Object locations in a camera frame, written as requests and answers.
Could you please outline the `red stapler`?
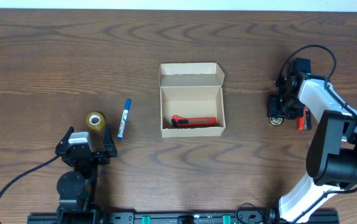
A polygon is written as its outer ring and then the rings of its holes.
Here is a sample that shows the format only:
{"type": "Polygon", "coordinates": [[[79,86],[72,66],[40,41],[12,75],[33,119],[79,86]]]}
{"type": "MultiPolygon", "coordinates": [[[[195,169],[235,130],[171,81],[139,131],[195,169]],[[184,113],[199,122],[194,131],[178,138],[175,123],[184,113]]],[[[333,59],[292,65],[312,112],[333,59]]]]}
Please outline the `red stapler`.
{"type": "Polygon", "coordinates": [[[303,109],[303,116],[297,118],[297,129],[298,130],[312,129],[311,112],[307,107],[304,107],[303,109]]]}

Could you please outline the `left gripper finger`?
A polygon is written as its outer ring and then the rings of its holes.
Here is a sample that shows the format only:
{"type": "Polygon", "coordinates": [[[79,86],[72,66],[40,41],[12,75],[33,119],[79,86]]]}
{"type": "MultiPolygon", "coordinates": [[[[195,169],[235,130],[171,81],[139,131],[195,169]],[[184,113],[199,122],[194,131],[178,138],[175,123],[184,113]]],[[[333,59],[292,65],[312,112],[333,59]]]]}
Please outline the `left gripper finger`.
{"type": "Polygon", "coordinates": [[[58,145],[55,147],[56,155],[65,155],[68,149],[70,148],[69,138],[71,134],[74,132],[74,127],[71,126],[66,132],[65,136],[60,140],[58,145]]]}
{"type": "Polygon", "coordinates": [[[105,129],[104,129],[103,146],[109,157],[117,156],[117,149],[111,137],[110,128],[108,124],[105,125],[105,129]]]}

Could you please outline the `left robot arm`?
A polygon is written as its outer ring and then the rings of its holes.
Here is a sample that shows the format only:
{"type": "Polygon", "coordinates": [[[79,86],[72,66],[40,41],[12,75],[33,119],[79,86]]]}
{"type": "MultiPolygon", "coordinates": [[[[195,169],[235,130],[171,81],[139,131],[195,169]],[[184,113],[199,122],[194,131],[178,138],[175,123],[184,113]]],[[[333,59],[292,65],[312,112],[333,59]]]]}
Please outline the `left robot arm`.
{"type": "Polygon", "coordinates": [[[70,127],[55,148],[55,153],[73,170],[63,174],[57,182],[59,207],[57,223],[104,224],[109,222],[103,208],[95,203],[98,167],[110,163],[117,149],[106,125],[103,151],[93,151],[90,134],[75,132],[70,127]]]}

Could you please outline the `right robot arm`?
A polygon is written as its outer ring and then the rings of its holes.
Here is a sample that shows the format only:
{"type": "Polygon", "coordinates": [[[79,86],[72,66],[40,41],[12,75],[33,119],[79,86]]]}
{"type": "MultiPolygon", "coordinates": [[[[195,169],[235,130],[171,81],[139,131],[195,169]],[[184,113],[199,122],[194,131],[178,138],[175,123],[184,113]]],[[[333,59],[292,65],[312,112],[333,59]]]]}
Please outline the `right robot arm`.
{"type": "Polygon", "coordinates": [[[329,198],[357,192],[357,111],[335,92],[330,81],[311,71],[311,61],[288,59],[270,95],[267,117],[279,126],[309,112],[318,126],[306,158],[306,173],[278,200],[266,223],[306,223],[329,198]]]}

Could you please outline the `red utility knife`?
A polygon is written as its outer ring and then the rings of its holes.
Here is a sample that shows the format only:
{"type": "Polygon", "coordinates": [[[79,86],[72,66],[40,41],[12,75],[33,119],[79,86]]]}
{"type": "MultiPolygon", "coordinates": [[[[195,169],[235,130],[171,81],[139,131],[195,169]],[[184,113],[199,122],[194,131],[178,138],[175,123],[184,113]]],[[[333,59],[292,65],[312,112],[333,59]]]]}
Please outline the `red utility knife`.
{"type": "Polygon", "coordinates": [[[175,128],[194,128],[214,126],[217,123],[215,117],[185,118],[178,115],[171,117],[171,123],[175,128]]]}

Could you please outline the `black correction tape dispenser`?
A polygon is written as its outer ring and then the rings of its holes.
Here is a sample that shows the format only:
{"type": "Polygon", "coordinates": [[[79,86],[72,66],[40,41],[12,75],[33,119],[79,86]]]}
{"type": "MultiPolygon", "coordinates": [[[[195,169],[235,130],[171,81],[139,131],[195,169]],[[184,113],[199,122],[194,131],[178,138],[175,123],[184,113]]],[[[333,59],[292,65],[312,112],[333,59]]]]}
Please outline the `black correction tape dispenser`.
{"type": "Polygon", "coordinates": [[[272,126],[280,126],[284,122],[283,118],[269,117],[269,123],[272,126]]]}

